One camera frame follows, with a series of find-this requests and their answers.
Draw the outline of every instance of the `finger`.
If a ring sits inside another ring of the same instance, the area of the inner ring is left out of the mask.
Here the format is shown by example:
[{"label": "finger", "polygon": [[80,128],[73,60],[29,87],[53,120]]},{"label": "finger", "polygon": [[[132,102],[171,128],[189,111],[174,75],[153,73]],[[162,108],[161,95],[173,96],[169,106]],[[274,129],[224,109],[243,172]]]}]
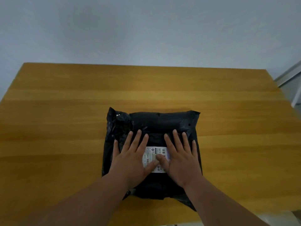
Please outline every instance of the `finger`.
[{"label": "finger", "polygon": [[128,133],[128,137],[126,137],[126,141],[124,142],[121,152],[126,152],[130,148],[132,137],[133,137],[133,132],[130,131]]},{"label": "finger", "polygon": [[189,142],[188,142],[187,135],[186,135],[185,132],[182,133],[182,137],[183,137],[183,147],[184,147],[184,150],[185,150],[187,153],[190,153],[190,154],[191,154]]},{"label": "finger", "polygon": [[114,147],[113,147],[113,159],[112,161],[117,157],[119,156],[119,148],[118,148],[118,141],[117,140],[114,140]]},{"label": "finger", "polygon": [[172,131],[172,134],[173,134],[173,139],[175,140],[175,148],[177,149],[177,152],[184,152],[184,148],[183,148],[181,140],[180,140],[180,138],[178,136],[177,130],[174,129]]},{"label": "finger", "polygon": [[148,143],[148,134],[145,134],[141,144],[137,148],[137,153],[141,154],[141,157],[145,152],[145,148],[146,148],[147,143]]},{"label": "finger", "polygon": [[137,150],[137,148],[138,148],[138,145],[139,145],[141,133],[142,133],[142,131],[139,129],[139,130],[137,131],[137,134],[136,134],[136,136],[135,136],[135,138],[134,138],[134,140],[133,140],[133,142],[132,142],[130,148],[129,148],[129,150],[130,150],[131,152],[136,152],[136,150]]},{"label": "finger", "polygon": [[156,159],[159,161],[161,167],[166,171],[166,173],[169,173],[169,162],[167,159],[161,154],[157,154]]},{"label": "finger", "polygon": [[164,134],[164,140],[165,140],[169,155],[171,156],[171,158],[174,157],[177,154],[177,150],[175,149],[175,146],[172,144],[172,142],[167,134]]},{"label": "finger", "polygon": [[192,155],[198,158],[197,143],[195,140],[192,141]]},{"label": "finger", "polygon": [[149,175],[157,166],[159,165],[158,160],[151,161],[145,168],[144,168],[144,175],[145,177]]}]

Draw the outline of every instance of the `wood grain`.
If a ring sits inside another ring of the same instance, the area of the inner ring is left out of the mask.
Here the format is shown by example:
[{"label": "wood grain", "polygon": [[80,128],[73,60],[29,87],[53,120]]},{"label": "wood grain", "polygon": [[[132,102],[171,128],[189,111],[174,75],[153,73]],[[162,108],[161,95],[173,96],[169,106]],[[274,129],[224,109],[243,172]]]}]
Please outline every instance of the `wood grain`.
[{"label": "wood grain", "polygon": [[[201,112],[207,179],[255,213],[301,208],[301,123],[265,70],[25,63],[0,103],[1,225],[101,176],[110,106]],[[173,199],[129,197],[110,225],[197,220]]]}]

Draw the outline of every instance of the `white wall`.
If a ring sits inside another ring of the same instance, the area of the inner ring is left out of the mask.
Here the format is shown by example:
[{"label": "white wall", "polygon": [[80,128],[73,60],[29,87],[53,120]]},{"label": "white wall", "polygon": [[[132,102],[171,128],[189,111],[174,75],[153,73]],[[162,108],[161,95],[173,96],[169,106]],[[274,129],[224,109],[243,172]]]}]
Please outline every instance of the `white wall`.
[{"label": "white wall", "polygon": [[301,60],[301,0],[0,0],[0,98],[23,62],[263,68]]}]

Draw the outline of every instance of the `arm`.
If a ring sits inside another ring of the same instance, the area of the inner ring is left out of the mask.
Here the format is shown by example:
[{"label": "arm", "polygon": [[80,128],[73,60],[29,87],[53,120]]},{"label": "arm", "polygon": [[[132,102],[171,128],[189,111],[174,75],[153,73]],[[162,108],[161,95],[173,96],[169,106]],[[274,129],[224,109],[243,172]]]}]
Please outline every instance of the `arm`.
[{"label": "arm", "polygon": [[202,176],[195,141],[191,151],[186,133],[182,133],[183,145],[176,130],[173,136],[175,146],[168,135],[164,135],[170,162],[163,155],[156,157],[168,175],[184,188],[205,226],[268,225]]},{"label": "arm", "polygon": [[132,136],[133,132],[130,132],[121,153],[115,140],[113,161],[107,175],[24,225],[106,225],[126,191],[142,182],[159,164],[155,160],[143,167],[142,156],[148,135],[144,136],[140,146],[141,130],[130,144]]}]

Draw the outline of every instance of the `package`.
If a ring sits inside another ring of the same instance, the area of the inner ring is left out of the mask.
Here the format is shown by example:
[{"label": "package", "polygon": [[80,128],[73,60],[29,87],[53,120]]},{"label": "package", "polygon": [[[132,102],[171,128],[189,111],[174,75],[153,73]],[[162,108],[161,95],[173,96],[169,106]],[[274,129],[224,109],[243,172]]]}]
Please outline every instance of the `package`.
[{"label": "package", "polygon": [[[133,131],[133,136],[136,136],[139,129],[142,130],[140,142],[146,133],[149,135],[147,147],[142,159],[145,166],[155,159],[155,154],[161,153],[167,158],[169,157],[164,134],[167,133],[174,144],[172,131],[176,129],[182,143],[182,132],[186,132],[190,148],[192,141],[196,141],[198,159],[201,167],[200,150],[197,132],[195,130],[199,114],[199,112],[192,110],[177,113],[138,112],[127,114],[109,108],[107,114],[107,134],[103,150],[102,175],[106,175],[110,170],[114,140],[118,140],[119,151],[121,152],[128,133]],[[170,197],[182,202],[195,211],[184,189],[178,186],[160,166],[148,175],[138,186],[129,190],[124,198],[128,195],[160,200]]]}]

